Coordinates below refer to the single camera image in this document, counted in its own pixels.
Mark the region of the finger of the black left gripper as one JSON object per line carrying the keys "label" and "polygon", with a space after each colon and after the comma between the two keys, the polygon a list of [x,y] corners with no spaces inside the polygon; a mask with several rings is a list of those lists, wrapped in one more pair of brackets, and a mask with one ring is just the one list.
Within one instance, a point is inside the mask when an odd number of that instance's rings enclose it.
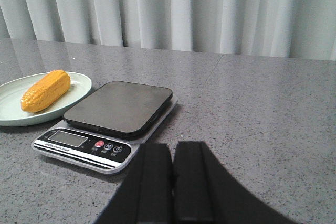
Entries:
{"label": "finger of the black left gripper", "polygon": [[172,160],[167,145],[140,145],[97,223],[173,223]]}
{"label": "finger of the black left gripper", "polygon": [[242,186],[205,142],[179,142],[174,155],[176,223],[292,223]]}

